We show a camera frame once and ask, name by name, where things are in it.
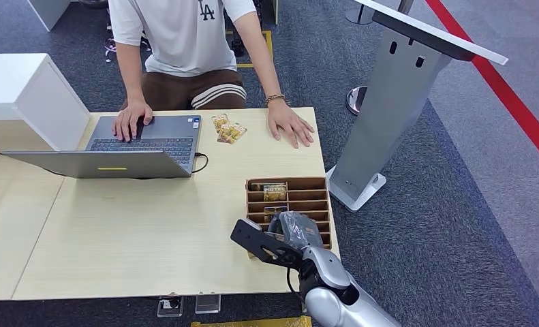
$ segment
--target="yellow sticker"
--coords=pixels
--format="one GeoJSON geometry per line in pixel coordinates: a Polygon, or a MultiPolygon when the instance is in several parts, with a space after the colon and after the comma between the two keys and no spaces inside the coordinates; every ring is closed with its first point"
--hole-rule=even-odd
{"type": "Polygon", "coordinates": [[[126,167],[99,167],[98,170],[127,170],[126,167]]]}

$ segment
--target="laptop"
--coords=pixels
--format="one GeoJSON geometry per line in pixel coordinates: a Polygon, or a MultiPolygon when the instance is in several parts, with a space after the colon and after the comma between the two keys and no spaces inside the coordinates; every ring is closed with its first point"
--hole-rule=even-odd
{"type": "Polygon", "coordinates": [[[154,116],[137,124],[137,138],[118,141],[113,116],[99,119],[86,151],[4,152],[4,155],[74,178],[190,177],[201,117],[154,116]]]}

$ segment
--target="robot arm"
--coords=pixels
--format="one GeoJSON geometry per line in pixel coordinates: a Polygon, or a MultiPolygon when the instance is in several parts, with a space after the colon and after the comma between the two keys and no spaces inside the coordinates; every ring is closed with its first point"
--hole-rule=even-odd
{"type": "Polygon", "coordinates": [[[231,239],[261,261],[297,270],[308,314],[323,327],[400,327],[350,275],[339,258],[321,247],[295,249],[239,219],[231,239]]]}
{"type": "Polygon", "coordinates": [[[300,292],[308,314],[323,327],[398,327],[331,251],[306,247],[300,292]]]}

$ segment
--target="laptop keyboard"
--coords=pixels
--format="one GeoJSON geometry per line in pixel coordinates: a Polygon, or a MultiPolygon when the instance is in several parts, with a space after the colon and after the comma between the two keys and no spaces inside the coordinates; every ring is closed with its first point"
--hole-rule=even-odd
{"type": "Polygon", "coordinates": [[[193,138],[147,138],[124,142],[114,138],[96,138],[90,151],[164,151],[189,171],[193,141],[193,138]]]}

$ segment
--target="red floor stripe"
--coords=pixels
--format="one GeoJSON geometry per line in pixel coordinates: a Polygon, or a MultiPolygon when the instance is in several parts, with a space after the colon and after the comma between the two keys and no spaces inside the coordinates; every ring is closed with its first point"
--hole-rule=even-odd
{"type": "MultiPolygon", "coordinates": [[[[444,24],[446,29],[457,37],[472,41],[468,34],[462,29],[462,26],[454,19],[452,14],[446,9],[440,0],[426,0],[430,8],[444,24]]],[[[492,91],[498,96],[500,101],[514,117],[518,125],[534,143],[539,150],[539,121],[528,107],[520,100],[518,95],[512,90],[510,85],[500,76],[498,71],[492,66],[490,61],[477,57],[472,61],[476,69],[480,72],[486,83],[492,88],[492,91]]]]}

